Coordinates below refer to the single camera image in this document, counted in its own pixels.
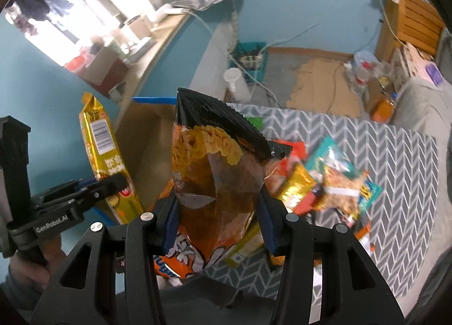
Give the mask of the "person's left hand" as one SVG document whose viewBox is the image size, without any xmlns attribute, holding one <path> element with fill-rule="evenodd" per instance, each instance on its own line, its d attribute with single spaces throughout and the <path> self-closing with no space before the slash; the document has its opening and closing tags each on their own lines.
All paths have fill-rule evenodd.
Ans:
<svg viewBox="0 0 452 325">
<path fill-rule="evenodd" d="M 18 252 L 9 262 L 12 277 L 18 283 L 32 287 L 40 293 L 47 288 L 51 277 L 66 258 L 62 250 L 61 235 L 43 242 L 41 252 L 47 262 L 44 266 L 29 261 Z"/>
</svg>

